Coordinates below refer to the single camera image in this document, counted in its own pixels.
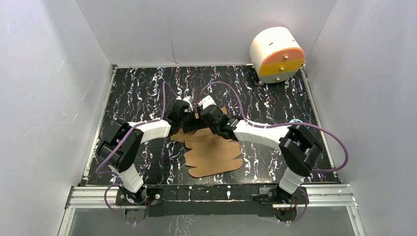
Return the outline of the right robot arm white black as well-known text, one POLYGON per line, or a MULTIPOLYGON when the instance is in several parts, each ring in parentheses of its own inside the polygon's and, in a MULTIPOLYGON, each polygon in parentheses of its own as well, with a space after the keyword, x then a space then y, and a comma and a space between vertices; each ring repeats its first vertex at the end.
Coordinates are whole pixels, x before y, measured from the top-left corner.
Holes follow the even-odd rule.
POLYGON ((258 202, 290 204, 297 196, 296 190, 322 156, 323 146, 300 123, 268 128, 265 124, 230 118, 216 104, 205 105, 203 102, 199 102, 197 111, 199 119, 223 139, 258 143, 280 151, 287 169, 275 192, 261 194, 256 197, 258 202))

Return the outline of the aluminium front rail frame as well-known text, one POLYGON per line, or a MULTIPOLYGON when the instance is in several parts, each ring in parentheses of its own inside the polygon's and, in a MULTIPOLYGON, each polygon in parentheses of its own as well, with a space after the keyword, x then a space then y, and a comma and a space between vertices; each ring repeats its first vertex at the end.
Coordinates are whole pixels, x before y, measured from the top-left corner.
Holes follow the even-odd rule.
POLYGON ((363 236, 357 203, 345 184, 308 185, 308 206, 299 197, 298 221, 279 222, 280 205, 243 200, 196 200, 197 188, 170 187, 185 200, 160 206, 117 206, 117 190, 74 187, 60 236, 363 236))

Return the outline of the brown cardboard box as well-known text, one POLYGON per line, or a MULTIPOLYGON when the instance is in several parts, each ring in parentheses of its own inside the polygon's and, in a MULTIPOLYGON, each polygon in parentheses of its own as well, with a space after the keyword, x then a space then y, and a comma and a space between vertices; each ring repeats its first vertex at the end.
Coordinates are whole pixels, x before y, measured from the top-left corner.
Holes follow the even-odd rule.
POLYGON ((212 134, 208 128, 193 134, 184 134, 180 129, 171 140, 185 143, 185 165, 194 178, 234 171, 243 164, 240 144, 212 134))

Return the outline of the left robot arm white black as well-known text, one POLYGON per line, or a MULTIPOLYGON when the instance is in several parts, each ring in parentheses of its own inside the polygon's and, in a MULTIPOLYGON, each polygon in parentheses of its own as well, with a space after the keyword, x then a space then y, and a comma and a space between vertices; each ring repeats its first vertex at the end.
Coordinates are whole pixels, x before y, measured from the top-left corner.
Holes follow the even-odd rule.
POLYGON ((99 144, 96 155, 121 180, 119 189, 132 204, 141 205, 148 198, 145 181, 134 161, 141 144, 177 134, 193 117, 193 98, 177 98, 163 118, 143 122, 117 121, 99 144))

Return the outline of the small blue white packet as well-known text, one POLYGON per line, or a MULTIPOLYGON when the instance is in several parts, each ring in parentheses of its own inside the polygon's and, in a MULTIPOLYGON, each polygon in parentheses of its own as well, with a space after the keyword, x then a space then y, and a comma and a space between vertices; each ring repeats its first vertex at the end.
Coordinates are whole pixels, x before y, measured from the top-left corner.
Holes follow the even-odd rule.
POLYGON ((289 123, 303 123, 303 121, 298 119, 298 118, 294 118, 294 119, 290 120, 289 123))

